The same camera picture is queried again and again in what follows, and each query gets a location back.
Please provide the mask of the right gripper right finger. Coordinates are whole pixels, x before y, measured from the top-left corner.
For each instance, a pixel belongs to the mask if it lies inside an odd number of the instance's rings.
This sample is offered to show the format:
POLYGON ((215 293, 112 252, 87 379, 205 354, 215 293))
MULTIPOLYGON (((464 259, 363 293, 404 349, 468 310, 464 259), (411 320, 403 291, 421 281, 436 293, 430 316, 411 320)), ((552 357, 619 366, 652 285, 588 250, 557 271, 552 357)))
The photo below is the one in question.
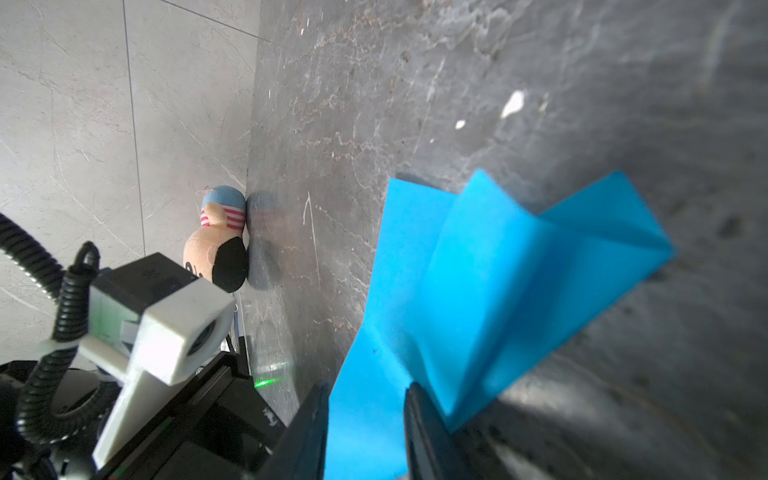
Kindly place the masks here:
POLYGON ((406 391, 403 414, 410 479, 480 478, 453 441, 428 392, 417 382, 406 391))

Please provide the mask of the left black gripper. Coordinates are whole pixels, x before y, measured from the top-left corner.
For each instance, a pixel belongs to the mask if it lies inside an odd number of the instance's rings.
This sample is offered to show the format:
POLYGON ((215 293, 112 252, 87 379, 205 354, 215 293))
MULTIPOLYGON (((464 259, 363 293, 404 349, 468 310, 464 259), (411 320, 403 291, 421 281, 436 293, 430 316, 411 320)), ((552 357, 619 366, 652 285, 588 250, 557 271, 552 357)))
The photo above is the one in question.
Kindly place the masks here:
POLYGON ((221 352, 93 477, 254 479, 285 430, 246 356, 221 352))

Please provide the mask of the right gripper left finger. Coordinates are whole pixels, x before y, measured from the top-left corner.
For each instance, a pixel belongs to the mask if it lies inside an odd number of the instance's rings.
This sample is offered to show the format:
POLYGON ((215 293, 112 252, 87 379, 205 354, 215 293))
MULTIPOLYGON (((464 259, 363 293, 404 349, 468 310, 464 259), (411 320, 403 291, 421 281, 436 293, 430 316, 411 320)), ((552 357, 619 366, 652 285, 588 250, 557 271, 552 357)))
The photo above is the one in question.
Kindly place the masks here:
POLYGON ((280 437, 258 479, 322 480, 329 425, 329 384, 316 384, 280 437))

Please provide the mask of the blue square paper sheet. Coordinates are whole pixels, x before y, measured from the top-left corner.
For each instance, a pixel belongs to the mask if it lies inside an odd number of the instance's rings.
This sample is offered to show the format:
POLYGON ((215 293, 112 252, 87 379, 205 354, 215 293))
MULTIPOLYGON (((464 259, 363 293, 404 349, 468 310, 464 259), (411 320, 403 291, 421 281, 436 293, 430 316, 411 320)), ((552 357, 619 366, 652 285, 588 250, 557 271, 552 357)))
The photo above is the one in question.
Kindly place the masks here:
POLYGON ((537 215, 484 171, 458 194, 391 180, 326 477, 403 476, 411 384, 455 431, 673 254, 620 172, 537 215))

